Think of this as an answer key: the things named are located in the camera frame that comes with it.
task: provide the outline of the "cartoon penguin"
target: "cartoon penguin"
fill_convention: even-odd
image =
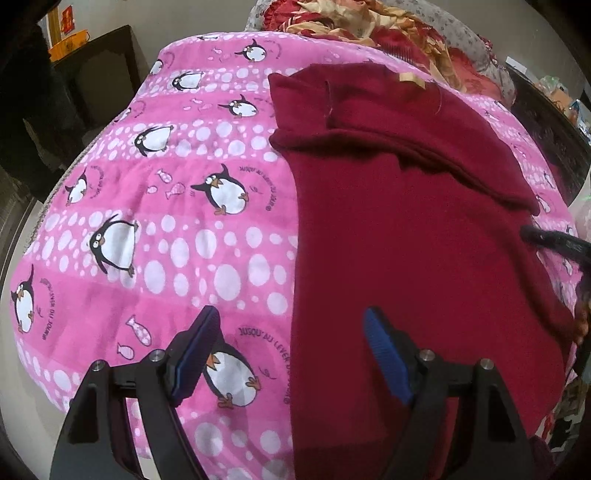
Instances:
[[[548,202],[546,202],[542,197],[540,197],[540,195],[536,195],[535,198],[538,200],[538,203],[542,207],[542,210],[545,211],[546,213],[550,213],[551,209],[550,209],[550,205],[548,204]]]
[[[129,223],[124,220],[113,222],[116,216],[117,213],[92,234],[89,241],[90,251],[105,274],[107,269],[104,264],[107,264],[117,270],[126,271],[130,277],[133,277],[135,232],[139,225],[137,222]]]
[[[64,187],[66,192],[68,192],[68,199],[66,205],[71,205],[72,203],[78,203],[84,198],[86,190],[88,188],[88,179],[86,178],[86,169],[82,172],[82,175],[78,177],[76,184],[72,187]]]
[[[216,215],[235,215],[241,213],[248,203],[248,193],[244,185],[230,176],[228,168],[222,163],[221,173],[212,173],[201,185],[191,185],[193,190],[205,192]]]
[[[556,189],[556,187],[554,186],[554,184],[552,183],[552,179],[550,178],[550,175],[548,175],[548,172],[544,172],[544,180],[546,182],[548,182],[548,185],[550,185],[550,187],[552,187],[552,189]]]
[[[160,59],[157,59],[150,70],[150,75],[157,75],[160,73],[160,70],[164,67],[164,62]]]
[[[261,382],[246,358],[224,341],[221,332],[207,359],[203,376],[220,408],[246,407],[261,390]]]
[[[10,292],[14,302],[14,313],[17,317],[18,331],[28,333],[33,326],[33,316],[35,315],[35,301],[33,296],[33,271],[31,265],[31,275],[27,281],[19,283],[15,292]]]
[[[232,100],[227,105],[222,105],[218,103],[218,106],[223,108],[227,108],[230,110],[230,113],[235,116],[243,117],[243,116],[255,116],[258,113],[256,106],[250,103],[244,95],[240,94],[240,100]]]
[[[236,55],[243,55],[248,61],[263,61],[267,56],[267,51],[253,39],[249,46],[237,51]]]
[[[186,72],[178,77],[176,77],[173,82],[172,86],[176,88],[179,92],[183,90],[192,90],[199,87],[199,82],[205,75],[203,72]]]
[[[172,125],[148,128],[135,137],[135,146],[144,157],[147,152],[164,151],[173,130]]]

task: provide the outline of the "blue gripper pad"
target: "blue gripper pad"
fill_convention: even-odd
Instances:
[[[175,365],[174,386],[171,402],[177,407],[185,398],[189,398],[207,357],[212,352],[213,344],[220,335],[220,314],[215,307],[207,305],[186,332],[183,332],[184,351]]]
[[[414,394],[409,383],[408,368],[396,349],[387,327],[373,309],[365,311],[363,331],[390,393],[404,405],[409,405]]]

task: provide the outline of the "red sweater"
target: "red sweater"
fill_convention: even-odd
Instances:
[[[559,399],[574,322],[519,237],[538,205],[511,150],[455,95],[377,64],[269,81],[300,223],[297,478],[376,478],[404,427],[363,337],[370,305],[448,361],[493,359],[532,435]]]

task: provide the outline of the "floor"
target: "floor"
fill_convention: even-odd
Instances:
[[[37,202],[27,219],[9,264],[7,278],[12,277],[26,250],[41,208],[42,204]],[[13,447],[39,480],[47,480],[64,414],[48,401],[22,367],[14,341],[10,308],[9,281],[6,281],[0,296],[0,409]],[[160,480],[154,462],[141,460],[140,463],[146,478]]]

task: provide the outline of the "metal screw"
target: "metal screw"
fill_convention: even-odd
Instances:
[[[164,358],[164,350],[152,350],[150,352],[150,360],[153,362],[160,362]]]
[[[495,363],[490,358],[483,358],[480,360],[480,366],[484,370],[492,370],[495,367]]]
[[[418,357],[424,362],[431,362],[435,360],[435,353],[432,350],[421,350]]]
[[[93,372],[100,372],[104,369],[106,362],[104,360],[97,360],[90,366]]]

